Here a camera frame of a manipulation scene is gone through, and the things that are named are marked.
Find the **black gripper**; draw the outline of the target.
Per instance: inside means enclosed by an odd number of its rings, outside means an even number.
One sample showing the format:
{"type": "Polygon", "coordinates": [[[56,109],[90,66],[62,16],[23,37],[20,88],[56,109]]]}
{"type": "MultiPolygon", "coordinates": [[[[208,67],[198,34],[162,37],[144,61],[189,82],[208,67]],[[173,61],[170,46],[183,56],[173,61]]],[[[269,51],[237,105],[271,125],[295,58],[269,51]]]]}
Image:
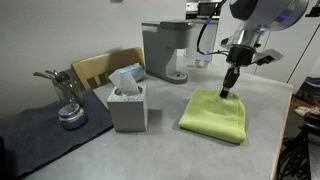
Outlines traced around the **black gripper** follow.
{"type": "Polygon", "coordinates": [[[230,49],[226,62],[230,64],[229,75],[225,76],[223,88],[220,92],[221,98],[228,96],[229,90],[234,86],[240,74],[241,67],[247,67],[252,63],[255,51],[242,46],[234,46],[230,49]]]}

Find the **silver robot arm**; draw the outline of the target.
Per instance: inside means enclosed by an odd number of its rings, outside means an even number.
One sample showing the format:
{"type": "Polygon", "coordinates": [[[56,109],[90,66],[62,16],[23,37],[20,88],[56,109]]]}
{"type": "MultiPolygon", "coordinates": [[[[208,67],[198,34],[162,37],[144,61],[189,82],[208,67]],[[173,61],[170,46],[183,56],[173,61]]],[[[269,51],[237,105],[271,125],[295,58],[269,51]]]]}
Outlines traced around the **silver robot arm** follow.
{"type": "Polygon", "coordinates": [[[293,26],[304,15],[308,4],[309,0],[230,0],[231,14],[241,23],[232,36],[220,43],[229,50],[226,62],[230,64],[220,92],[222,98],[229,95],[241,67],[261,66],[283,58],[274,49],[258,52],[261,37],[266,31],[281,31],[293,26]]]}

